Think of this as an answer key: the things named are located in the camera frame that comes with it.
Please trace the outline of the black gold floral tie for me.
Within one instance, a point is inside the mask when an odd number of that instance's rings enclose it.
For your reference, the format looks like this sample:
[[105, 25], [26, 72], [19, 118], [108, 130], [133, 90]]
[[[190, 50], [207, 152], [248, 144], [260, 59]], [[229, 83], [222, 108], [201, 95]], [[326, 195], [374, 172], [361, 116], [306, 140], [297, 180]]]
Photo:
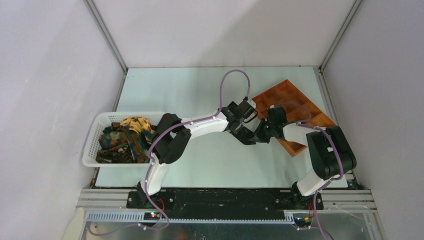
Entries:
[[256, 144], [256, 142], [252, 140], [254, 133], [244, 126], [242, 126], [237, 132], [231, 131], [230, 133], [243, 145], [249, 146]]

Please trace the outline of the wooden compartment tray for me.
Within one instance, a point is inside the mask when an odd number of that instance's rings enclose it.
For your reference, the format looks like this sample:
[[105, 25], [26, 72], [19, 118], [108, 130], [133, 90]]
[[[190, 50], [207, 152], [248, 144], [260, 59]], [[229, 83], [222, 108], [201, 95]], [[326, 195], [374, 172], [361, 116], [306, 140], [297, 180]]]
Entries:
[[257, 117], [260, 120], [268, 117], [270, 106], [283, 104], [287, 120], [290, 122], [308, 119], [307, 111], [309, 111], [311, 119], [306, 122], [307, 125], [319, 127], [336, 125], [288, 79], [258, 94], [252, 100], [256, 103]]

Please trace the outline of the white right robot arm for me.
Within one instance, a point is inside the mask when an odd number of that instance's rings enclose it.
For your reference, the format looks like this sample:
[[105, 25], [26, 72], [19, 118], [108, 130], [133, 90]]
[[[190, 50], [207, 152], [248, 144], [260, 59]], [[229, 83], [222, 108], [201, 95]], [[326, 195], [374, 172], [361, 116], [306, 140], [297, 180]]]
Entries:
[[271, 138], [306, 146], [312, 169], [294, 183], [291, 204], [304, 209], [311, 202], [311, 195], [340, 180], [356, 167], [356, 158], [342, 131], [331, 127], [312, 126], [305, 120], [288, 121], [281, 105], [267, 110], [267, 118], [261, 119], [256, 130], [248, 137], [252, 143], [269, 143]]

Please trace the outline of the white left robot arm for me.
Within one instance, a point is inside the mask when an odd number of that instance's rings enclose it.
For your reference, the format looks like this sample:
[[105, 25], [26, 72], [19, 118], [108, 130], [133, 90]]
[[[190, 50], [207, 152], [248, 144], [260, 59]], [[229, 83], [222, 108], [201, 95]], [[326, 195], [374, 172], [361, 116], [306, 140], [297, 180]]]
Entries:
[[138, 201], [145, 208], [153, 208], [158, 202], [158, 192], [169, 165], [176, 162], [184, 153], [190, 140], [218, 132], [228, 132], [244, 145], [253, 145], [253, 132], [245, 127], [250, 117], [255, 116], [256, 104], [244, 98], [239, 104], [231, 102], [213, 113], [180, 118], [173, 113], [165, 113], [160, 119], [152, 144], [147, 152], [149, 168], [144, 180], [137, 184]]

